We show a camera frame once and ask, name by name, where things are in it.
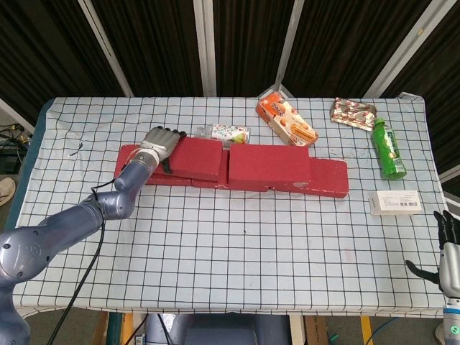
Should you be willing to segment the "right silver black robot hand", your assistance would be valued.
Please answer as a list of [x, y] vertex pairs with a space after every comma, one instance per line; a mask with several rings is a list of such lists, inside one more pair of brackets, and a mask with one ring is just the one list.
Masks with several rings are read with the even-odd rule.
[[406, 260], [408, 269], [417, 277], [436, 284], [448, 299], [459, 299], [459, 220], [447, 210], [433, 215], [438, 223], [440, 262], [437, 272], [418, 269]]

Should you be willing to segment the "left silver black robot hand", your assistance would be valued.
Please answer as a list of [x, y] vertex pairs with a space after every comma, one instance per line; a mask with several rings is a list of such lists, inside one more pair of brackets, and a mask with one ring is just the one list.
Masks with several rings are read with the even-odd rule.
[[187, 134], [184, 131], [179, 132], [177, 129], [171, 130], [157, 126], [146, 134], [134, 159], [150, 166], [151, 173], [161, 165], [167, 174], [171, 174], [169, 157], [179, 141], [185, 137]]

